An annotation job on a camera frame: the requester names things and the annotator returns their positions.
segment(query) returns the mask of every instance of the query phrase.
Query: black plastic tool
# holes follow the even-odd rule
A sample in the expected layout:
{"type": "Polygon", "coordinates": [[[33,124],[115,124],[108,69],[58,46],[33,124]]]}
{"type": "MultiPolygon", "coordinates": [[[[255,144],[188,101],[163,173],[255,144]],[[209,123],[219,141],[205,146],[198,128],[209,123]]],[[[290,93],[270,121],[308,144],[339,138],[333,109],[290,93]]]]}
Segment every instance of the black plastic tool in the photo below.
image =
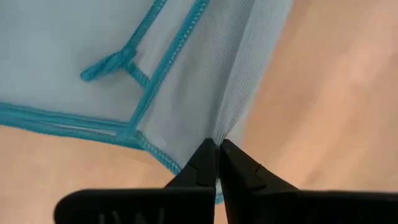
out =
{"type": "Polygon", "coordinates": [[[299,190],[231,141],[217,148],[211,139],[164,188],[81,190],[58,203],[55,223],[213,223],[217,174],[231,224],[398,223],[398,194],[299,190]]]}

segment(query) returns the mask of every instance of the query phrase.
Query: light wooden surface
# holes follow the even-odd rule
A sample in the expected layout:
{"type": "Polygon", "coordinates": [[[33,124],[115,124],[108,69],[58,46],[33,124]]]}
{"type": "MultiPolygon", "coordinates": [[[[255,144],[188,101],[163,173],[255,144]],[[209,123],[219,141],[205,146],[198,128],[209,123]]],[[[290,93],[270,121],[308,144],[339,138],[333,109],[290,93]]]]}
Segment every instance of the light wooden surface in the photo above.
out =
{"type": "MultiPolygon", "coordinates": [[[[298,187],[398,191],[397,12],[396,0],[296,0],[244,150],[298,187]]],[[[0,143],[1,223],[52,223],[57,200],[80,188],[172,178],[123,147],[6,127],[0,143]]]]}

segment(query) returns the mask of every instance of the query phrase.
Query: blue hanging loop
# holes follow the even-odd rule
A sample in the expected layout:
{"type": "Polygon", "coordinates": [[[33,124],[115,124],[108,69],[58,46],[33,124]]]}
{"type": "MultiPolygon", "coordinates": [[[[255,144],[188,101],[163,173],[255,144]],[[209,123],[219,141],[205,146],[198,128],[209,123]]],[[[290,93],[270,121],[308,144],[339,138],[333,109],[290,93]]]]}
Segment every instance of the blue hanging loop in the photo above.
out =
{"type": "Polygon", "coordinates": [[[136,54],[135,49],[125,46],[119,52],[113,53],[88,67],[80,73],[80,78],[89,82],[109,73],[114,73],[129,63],[136,54]]]}

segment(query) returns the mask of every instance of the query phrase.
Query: microfiber cloth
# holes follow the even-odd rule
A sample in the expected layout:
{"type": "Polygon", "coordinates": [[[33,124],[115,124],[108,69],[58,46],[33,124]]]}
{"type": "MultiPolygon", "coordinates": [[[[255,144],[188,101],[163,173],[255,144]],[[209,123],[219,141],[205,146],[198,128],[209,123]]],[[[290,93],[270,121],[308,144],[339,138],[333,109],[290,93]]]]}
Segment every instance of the microfiber cloth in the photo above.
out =
{"type": "Polygon", "coordinates": [[[2,0],[0,123],[143,149],[178,174],[205,138],[239,145],[292,3],[2,0]]]}

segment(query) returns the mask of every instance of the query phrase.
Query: light blue cloth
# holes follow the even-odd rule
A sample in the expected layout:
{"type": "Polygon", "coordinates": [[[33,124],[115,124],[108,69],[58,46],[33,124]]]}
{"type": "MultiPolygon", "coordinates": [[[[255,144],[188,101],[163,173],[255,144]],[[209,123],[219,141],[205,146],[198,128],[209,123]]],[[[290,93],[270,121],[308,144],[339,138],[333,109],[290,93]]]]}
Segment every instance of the light blue cloth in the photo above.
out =
{"type": "Polygon", "coordinates": [[[3,0],[0,123],[143,149],[177,174],[205,138],[239,144],[291,5],[3,0]]]}

